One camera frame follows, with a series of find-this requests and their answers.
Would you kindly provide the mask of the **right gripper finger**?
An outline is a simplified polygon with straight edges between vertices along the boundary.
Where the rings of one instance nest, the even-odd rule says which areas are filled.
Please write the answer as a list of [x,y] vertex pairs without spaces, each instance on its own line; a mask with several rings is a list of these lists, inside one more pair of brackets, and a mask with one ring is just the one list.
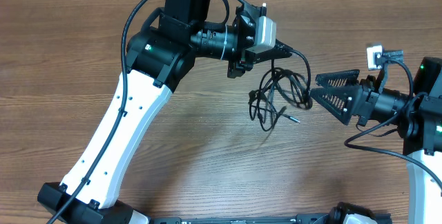
[[358,85],[358,69],[338,71],[333,73],[322,73],[316,76],[316,84],[322,87],[342,87]]
[[348,125],[362,94],[362,86],[339,86],[314,88],[310,96],[337,120]]

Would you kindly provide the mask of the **black usb cable thin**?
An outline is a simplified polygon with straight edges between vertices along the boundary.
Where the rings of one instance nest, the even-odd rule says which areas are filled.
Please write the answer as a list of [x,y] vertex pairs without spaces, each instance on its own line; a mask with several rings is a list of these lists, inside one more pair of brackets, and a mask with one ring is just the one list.
[[[287,110],[286,106],[283,106],[281,109],[277,109],[274,104],[274,98],[275,93],[278,93],[277,91],[274,91],[273,94],[273,105],[268,104],[263,96],[259,96],[259,88],[260,83],[258,86],[258,89],[252,90],[249,92],[249,117],[251,120],[258,119],[261,129],[265,132],[272,131],[275,127],[275,125],[278,123],[279,119],[281,117],[287,118],[288,120],[291,120],[295,123],[300,123],[300,120],[295,118],[292,115],[289,115],[285,113]],[[281,87],[288,91],[289,90],[289,80],[288,79],[282,79],[280,80]]]

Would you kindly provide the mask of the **black usb cable thick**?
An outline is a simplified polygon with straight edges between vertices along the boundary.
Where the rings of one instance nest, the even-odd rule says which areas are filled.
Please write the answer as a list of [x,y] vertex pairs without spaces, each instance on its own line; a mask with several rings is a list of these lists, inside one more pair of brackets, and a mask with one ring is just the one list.
[[[274,91],[279,92],[284,100],[290,105],[309,110],[313,106],[313,101],[310,96],[311,91],[311,68],[307,58],[298,50],[293,48],[286,48],[286,52],[290,55],[300,57],[305,64],[307,76],[300,73],[293,72],[289,69],[276,67],[274,58],[271,59],[271,68],[263,75],[260,83],[259,96],[263,96],[264,100],[273,105]],[[280,80],[289,80],[289,90],[284,90],[280,85]]]

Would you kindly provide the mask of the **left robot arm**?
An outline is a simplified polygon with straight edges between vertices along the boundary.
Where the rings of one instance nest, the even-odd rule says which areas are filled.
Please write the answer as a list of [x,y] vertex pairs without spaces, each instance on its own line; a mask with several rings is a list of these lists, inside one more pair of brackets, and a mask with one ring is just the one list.
[[228,64],[236,78],[260,62],[291,55],[276,39],[266,6],[241,1],[233,21],[207,21],[211,0],[166,0],[141,30],[121,40],[122,72],[113,99],[87,148],[58,183],[37,200],[53,221],[149,223],[119,200],[128,166],[144,134],[199,57]]

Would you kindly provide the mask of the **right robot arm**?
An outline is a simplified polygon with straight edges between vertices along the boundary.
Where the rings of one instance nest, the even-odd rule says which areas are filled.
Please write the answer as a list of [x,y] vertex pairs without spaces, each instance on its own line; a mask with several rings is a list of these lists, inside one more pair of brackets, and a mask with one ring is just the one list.
[[[409,93],[385,88],[391,64],[408,67],[401,58],[376,59],[377,77],[359,79],[358,70],[323,73],[316,77],[311,97],[343,124],[356,116],[358,127],[378,124],[346,139],[351,149],[394,156],[406,161],[410,182],[409,223],[441,222],[441,59],[424,57],[416,76],[408,75]],[[387,125],[403,139],[401,153],[354,144]]]

